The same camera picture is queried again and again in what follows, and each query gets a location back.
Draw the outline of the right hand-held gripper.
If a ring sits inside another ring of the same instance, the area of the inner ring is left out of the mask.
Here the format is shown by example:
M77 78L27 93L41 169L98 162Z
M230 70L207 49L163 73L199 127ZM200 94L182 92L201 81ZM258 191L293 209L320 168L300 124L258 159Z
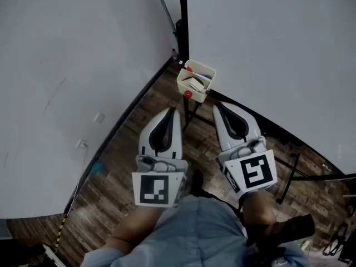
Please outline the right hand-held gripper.
M222 173L237 197L266 189L277 183L273 150L266 148L253 115L237 105L213 105L213 117L221 150Z

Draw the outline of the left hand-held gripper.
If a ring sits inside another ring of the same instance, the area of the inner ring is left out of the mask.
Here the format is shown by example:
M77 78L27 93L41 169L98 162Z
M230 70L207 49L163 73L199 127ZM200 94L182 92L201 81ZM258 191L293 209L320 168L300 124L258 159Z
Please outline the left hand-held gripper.
M177 108L164 109L144 127L139 138L139 152L142 155L136 156L137 171L132 173L135 204L163 208L177 206L189 168L188 162L182 160L181 122Z

